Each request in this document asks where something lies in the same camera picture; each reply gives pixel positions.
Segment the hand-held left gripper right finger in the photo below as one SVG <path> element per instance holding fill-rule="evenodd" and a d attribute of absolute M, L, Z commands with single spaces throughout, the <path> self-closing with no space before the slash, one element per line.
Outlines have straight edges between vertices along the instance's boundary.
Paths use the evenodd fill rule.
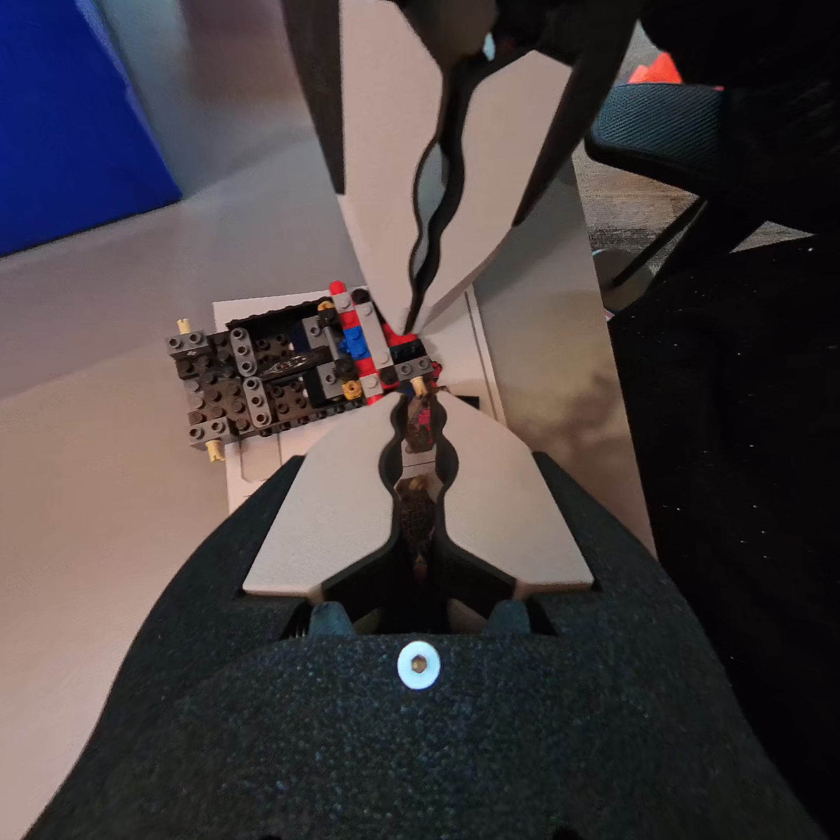
<path fill-rule="evenodd" d="M 450 392 L 429 399 L 441 488 L 428 583 L 452 634 L 479 634 L 502 602 L 589 593 L 595 577 L 538 459 Z"/>

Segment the dark teal office chair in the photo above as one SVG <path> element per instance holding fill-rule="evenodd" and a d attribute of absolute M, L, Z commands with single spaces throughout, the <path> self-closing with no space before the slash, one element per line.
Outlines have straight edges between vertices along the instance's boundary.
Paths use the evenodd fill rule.
<path fill-rule="evenodd" d="M 695 197 L 636 256 L 594 252 L 602 289 L 646 271 L 675 238 L 653 282 L 732 252 L 767 222 L 838 234 L 838 87 L 829 80 L 724 90 L 618 85 L 584 148 L 595 162 Z"/>

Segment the lego instruction booklet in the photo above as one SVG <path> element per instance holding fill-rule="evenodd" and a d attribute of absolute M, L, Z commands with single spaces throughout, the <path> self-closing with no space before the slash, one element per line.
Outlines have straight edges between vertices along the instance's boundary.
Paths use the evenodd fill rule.
<path fill-rule="evenodd" d="M 314 299 L 317 292 L 259 297 L 213 304 L 216 325 L 252 314 L 263 314 L 286 305 Z M 479 410 L 507 425 L 493 370 L 487 337 L 475 289 L 468 286 L 443 316 L 425 329 L 423 341 L 443 370 L 439 384 L 458 396 L 475 396 Z M 268 437 L 249 437 L 225 446 L 227 507 L 235 511 L 290 457 L 305 455 L 342 416 L 330 416 Z"/>

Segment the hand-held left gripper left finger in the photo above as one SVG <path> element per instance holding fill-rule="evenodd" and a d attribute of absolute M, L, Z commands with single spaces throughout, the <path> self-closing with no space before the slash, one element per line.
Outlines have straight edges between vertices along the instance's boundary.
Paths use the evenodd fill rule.
<path fill-rule="evenodd" d="M 381 633 L 412 630 L 413 561 L 396 483 L 408 398 L 352 412 L 302 459 L 243 583 L 243 607 L 338 603 L 352 623 L 381 612 Z"/>

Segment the blue storage bin with divider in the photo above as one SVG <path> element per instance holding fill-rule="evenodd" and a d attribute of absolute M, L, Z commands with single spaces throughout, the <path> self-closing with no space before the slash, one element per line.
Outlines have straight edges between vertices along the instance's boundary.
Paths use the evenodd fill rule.
<path fill-rule="evenodd" d="M 1 2 L 1 254 L 177 203 L 95 2 Z"/>

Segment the orange object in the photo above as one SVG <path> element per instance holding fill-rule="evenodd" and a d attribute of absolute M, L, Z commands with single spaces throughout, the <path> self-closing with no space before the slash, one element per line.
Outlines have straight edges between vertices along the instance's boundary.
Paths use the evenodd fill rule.
<path fill-rule="evenodd" d="M 683 79 L 668 52 L 660 52 L 648 65 L 640 64 L 631 73 L 628 84 L 667 83 L 680 85 Z"/>

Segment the lego car chassis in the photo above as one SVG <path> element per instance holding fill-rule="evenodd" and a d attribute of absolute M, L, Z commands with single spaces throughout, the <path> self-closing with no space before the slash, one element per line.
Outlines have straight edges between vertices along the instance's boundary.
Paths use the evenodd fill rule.
<path fill-rule="evenodd" d="M 390 327 L 368 290 L 339 280 L 319 297 L 216 332 L 183 319 L 165 347 L 185 392 L 191 446 L 212 461 L 248 438 L 413 394 L 414 380 L 435 390 L 442 372 L 416 334 Z"/>

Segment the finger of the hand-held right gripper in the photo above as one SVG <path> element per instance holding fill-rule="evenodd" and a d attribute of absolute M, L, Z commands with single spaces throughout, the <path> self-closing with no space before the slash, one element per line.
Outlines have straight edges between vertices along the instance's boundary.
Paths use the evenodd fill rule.
<path fill-rule="evenodd" d="M 291 54 L 364 281 L 397 332 L 421 331 L 417 180 L 436 141 L 456 2 L 288 1 Z"/>
<path fill-rule="evenodd" d="M 444 192 L 403 330 L 422 331 L 494 259 L 590 127 L 628 39 L 487 39 L 447 78 Z"/>

